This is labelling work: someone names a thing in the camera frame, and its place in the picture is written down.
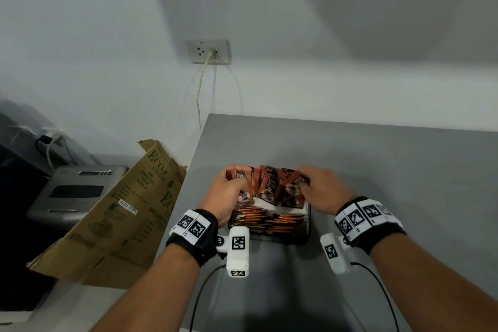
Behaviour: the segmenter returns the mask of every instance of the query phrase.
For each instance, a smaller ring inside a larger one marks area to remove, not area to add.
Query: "gray countertop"
[[[167,231],[195,209],[224,165],[333,168],[358,194],[381,201],[409,236],[498,298],[498,133],[209,116]],[[394,330],[383,293],[366,271],[335,276],[319,237],[333,218],[313,211],[304,246],[251,241],[250,275],[221,270],[204,288],[194,329]],[[161,242],[162,252],[167,234]],[[362,252],[358,260],[373,265]],[[182,326],[216,257],[201,269]],[[402,330],[409,330],[395,310]]]

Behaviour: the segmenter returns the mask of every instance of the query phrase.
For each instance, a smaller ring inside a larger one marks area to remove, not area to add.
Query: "black cord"
[[[40,138],[38,138],[37,140],[34,141],[34,147],[36,147],[36,151],[38,151],[42,156],[44,156],[46,158],[47,157],[47,153],[41,151],[40,146],[38,146],[38,142],[41,142],[41,143],[45,144],[45,142],[42,141],[42,137],[40,137]],[[54,161],[57,161],[59,163],[62,163],[64,165],[69,165],[68,162],[66,162],[64,159],[58,158],[57,156],[54,157],[53,155],[50,155],[50,159],[52,159]]]
[[[384,292],[385,298],[388,300],[389,308],[391,309],[391,312],[392,312],[392,317],[395,319],[396,331],[399,332],[398,320],[396,319],[395,310],[392,308],[391,301],[389,300],[389,296],[388,296],[387,292],[385,291],[384,286],[382,286],[382,282],[377,278],[377,276],[375,275],[374,272],[372,272],[368,267],[364,266],[363,264],[360,264],[358,262],[352,262],[350,264],[351,265],[358,265],[358,266],[361,266],[362,268],[367,269],[367,271],[369,271],[370,274],[373,275],[373,277],[377,280],[378,284],[381,286],[382,291]]]
[[[213,274],[215,274],[215,272],[218,269],[226,268],[226,267],[227,267],[227,264],[220,265],[219,267],[215,268],[211,273],[209,273],[208,277],[204,280],[204,283],[201,286],[201,290],[199,290],[199,293],[197,294],[197,299],[195,300],[194,310],[192,311],[192,319],[190,320],[190,329],[189,329],[189,332],[192,332],[192,327],[194,327],[195,310],[197,308],[197,304],[199,303],[199,298],[201,297],[202,289],[204,288],[204,286],[208,282],[208,279],[211,278],[211,276]]]

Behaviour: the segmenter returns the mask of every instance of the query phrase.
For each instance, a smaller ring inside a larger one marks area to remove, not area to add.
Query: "gray appliance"
[[[69,231],[128,170],[124,165],[64,165],[55,170],[27,218]]]

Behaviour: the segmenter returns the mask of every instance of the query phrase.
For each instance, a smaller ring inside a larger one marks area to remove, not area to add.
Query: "wrist strap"
[[[200,267],[217,253],[218,220],[207,210],[187,210],[169,234],[166,247],[171,243],[179,245]]]
[[[344,235],[344,241],[363,249],[370,255],[371,249],[386,236],[405,234],[403,225],[380,202],[357,197],[340,208],[335,225]]]

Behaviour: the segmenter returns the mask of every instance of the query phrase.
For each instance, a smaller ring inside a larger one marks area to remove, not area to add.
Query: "forearm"
[[[91,332],[177,332],[199,275],[199,264],[170,244]]]
[[[498,330],[498,303],[409,237],[389,235],[370,257],[414,332]]]

